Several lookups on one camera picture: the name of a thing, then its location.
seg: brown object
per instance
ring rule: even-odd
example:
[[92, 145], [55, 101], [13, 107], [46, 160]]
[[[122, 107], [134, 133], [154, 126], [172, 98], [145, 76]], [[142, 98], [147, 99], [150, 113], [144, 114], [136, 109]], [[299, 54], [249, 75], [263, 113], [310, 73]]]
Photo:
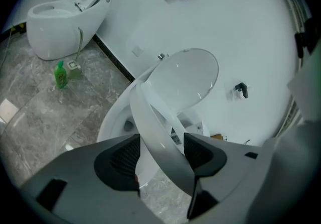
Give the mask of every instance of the brown object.
[[223, 136], [221, 134], [213, 135], [213, 136], [211, 136], [211, 138], [215, 138], [215, 139], [218, 139], [218, 140], [224, 140]]

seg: green bottle cap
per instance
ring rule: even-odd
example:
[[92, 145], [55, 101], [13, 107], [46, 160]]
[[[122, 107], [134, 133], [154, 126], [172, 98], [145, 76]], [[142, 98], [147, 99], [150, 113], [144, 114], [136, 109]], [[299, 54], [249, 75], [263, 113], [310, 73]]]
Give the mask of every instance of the green bottle cap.
[[62, 67], [62, 65], [64, 65], [64, 61], [60, 61], [60, 62], [58, 62], [58, 67], [59, 67], [59, 68], [61, 68], [61, 67]]

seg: toilet brush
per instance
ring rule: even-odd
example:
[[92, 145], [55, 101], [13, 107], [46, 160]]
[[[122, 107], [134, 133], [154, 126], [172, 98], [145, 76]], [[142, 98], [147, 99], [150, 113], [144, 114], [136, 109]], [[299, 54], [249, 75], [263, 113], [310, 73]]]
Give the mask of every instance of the toilet brush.
[[81, 50], [84, 33], [81, 28], [78, 28], [78, 29], [80, 31], [80, 43], [79, 43], [79, 48], [78, 48], [76, 59], [67, 62], [68, 77], [69, 78], [77, 78], [81, 75], [81, 68], [80, 68], [80, 65], [77, 63], [77, 58], [78, 58], [79, 52]]

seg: white toilet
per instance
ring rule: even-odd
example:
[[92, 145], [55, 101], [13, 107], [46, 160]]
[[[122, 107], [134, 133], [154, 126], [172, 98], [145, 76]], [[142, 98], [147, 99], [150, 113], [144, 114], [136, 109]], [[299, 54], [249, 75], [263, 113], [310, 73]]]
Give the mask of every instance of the white toilet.
[[[140, 186], [149, 182], [160, 166], [180, 189], [191, 194], [194, 173], [184, 157], [187, 131], [178, 115], [209, 94], [218, 73], [216, 58], [203, 49], [186, 49], [165, 58], [123, 92], [105, 116], [97, 141], [139, 133], [136, 175]], [[123, 128], [126, 120], [134, 122], [131, 133]], [[174, 143], [172, 128], [182, 144]]]
[[111, 0], [60, 0], [39, 4], [28, 11], [27, 36], [43, 60], [76, 53], [83, 31], [83, 49], [106, 17]]

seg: gray marble floor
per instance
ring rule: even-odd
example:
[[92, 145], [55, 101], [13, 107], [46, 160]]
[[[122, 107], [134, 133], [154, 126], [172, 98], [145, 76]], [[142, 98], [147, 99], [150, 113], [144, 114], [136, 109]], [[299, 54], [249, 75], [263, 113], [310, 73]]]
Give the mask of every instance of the gray marble floor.
[[[0, 63], [7, 43], [0, 43]], [[16, 186], [61, 153], [95, 143], [104, 116], [129, 86], [93, 41], [77, 59], [81, 77], [63, 89], [53, 76], [58, 61], [38, 58], [26, 34], [11, 36], [0, 70], [0, 156]], [[141, 199], [165, 223], [187, 221], [190, 196], [161, 170], [141, 189]]]

